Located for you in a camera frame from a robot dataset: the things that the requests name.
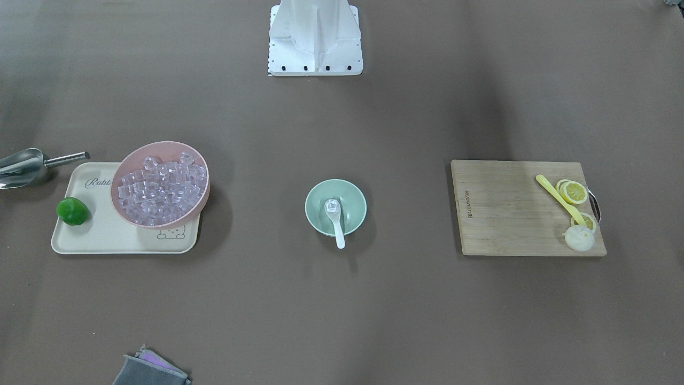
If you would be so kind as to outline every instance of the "green lime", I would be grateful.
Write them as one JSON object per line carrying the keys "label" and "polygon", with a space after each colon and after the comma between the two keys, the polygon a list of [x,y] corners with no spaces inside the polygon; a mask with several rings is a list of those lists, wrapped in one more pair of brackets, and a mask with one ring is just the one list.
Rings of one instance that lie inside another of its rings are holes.
{"label": "green lime", "polygon": [[66,197],[57,204],[57,216],[70,226],[83,224],[89,213],[88,207],[74,197]]}

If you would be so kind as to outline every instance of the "wooden cutting board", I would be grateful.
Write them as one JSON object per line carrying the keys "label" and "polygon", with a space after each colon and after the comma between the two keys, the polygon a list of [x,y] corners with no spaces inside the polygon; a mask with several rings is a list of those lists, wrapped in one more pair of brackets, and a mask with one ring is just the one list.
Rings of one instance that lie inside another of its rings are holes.
{"label": "wooden cutting board", "polygon": [[[571,179],[587,185],[580,163],[452,160],[451,176],[463,254],[466,256],[585,256],[606,254],[601,230],[591,250],[579,252],[563,233],[570,215],[534,179],[552,185]],[[578,205],[591,214],[589,201]]]}

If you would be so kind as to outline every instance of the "lemon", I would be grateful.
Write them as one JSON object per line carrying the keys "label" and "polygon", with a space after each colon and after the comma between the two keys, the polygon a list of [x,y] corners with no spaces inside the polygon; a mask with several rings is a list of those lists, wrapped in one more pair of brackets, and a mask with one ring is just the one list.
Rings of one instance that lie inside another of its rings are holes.
{"label": "lemon", "polygon": [[[589,230],[591,230],[592,233],[595,233],[596,228],[598,226],[596,226],[596,221],[594,220],[594,217],[587,214],[586,212],[580,212],[579,214],[582,216],[582,218],[584,218],[584,221],[587,223],[587,227],[589,227]],[[570,217],[570,226],[574,226],[577,224],[577,221],[573,217]]]}
{"label": "lemon", "polygon": [[569,179],[561,179],[560,181],[556,182],[556,191],[560,194],[560,185],[562,185],[564,182],[571,182]]}
{"label": "lemon", "polygon": [[581,183],[575,182],[574,180],[563,182],[560,185],[559,193],[566,202],[573,205],[579,205],[586,202],[587,197],[589,196],[587,189],[582,186]]}

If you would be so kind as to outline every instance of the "gray cloth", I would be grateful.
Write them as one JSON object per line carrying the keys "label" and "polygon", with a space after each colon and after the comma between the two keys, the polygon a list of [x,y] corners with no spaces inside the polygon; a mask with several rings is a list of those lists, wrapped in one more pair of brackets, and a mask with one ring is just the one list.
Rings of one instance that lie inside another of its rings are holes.
{"label": "gray cloth", "polygon": [[138,358],[140,355],[139,352],[135,357],[124,356],[126,359],[124,366],[112,385],[190,385],[187,374],[180,369],[176,367],[169,369],[153,364]]}

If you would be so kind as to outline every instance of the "metal ice scoop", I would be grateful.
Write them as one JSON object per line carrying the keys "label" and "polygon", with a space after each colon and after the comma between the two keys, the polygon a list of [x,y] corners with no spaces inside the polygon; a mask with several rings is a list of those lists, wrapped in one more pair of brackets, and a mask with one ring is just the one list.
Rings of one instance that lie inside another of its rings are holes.
{"label": "metal ice scoop", "polygon": [[50,169],[63,164],[90,159],[87,152],[46,159],[39,149],[26,149],[0,159],[0,189],[24,187],[44,182]]}

